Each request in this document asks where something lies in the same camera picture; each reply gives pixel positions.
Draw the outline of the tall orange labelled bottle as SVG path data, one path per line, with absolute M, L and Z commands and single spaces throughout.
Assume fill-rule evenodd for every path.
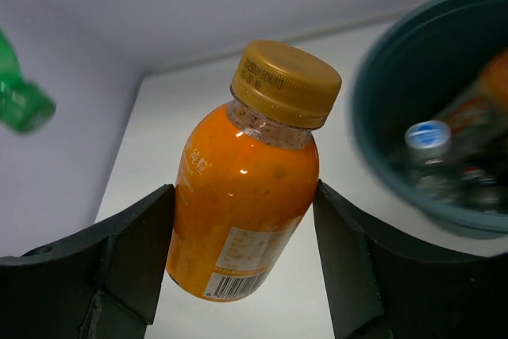
M 507 132 L 507 51 L 493 57 L 475 81 L 435 118 L 448 125 L 457 150 L 471 152 Z

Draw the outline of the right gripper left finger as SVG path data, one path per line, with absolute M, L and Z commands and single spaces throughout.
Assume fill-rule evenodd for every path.
M 154 322 L 173 226 L 163 185 L 71 236 L 1 259 L 3 338 L 142 338 Z

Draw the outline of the green plastic soda bottle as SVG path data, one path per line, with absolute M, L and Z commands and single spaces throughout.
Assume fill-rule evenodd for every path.
M 1 32 L 1 123 L 15 133 L 30 134 L 46 125 L 55 112 L 55 101 L 23 76 L 17 54 Z

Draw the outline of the clear plastic water bottle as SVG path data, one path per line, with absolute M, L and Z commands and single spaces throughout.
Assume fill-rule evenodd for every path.
M 405 133 L 408 155 L 406 177 L 419 191 L 439 202 L 504 214 L 506 188 L 485 160 L 466 160 L 452 148 L 452 133 L 442 121 L 428 120 Z

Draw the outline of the orange juice bottle gold cap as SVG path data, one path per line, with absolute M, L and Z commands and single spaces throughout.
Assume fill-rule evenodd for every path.
M 232 99 L 197 124 L 181 155 L 166 269 L 184 291 L 231 302 L 262 285 L 314 199 L 313 133 L 340 88 L 316 56 L 279 41 L 247 44 Z

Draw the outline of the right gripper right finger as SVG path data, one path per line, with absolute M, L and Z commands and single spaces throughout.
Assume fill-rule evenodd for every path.
M 313 208 L 335 337 L 506 337 L 506 255 L 422 241 L 324 183 Z

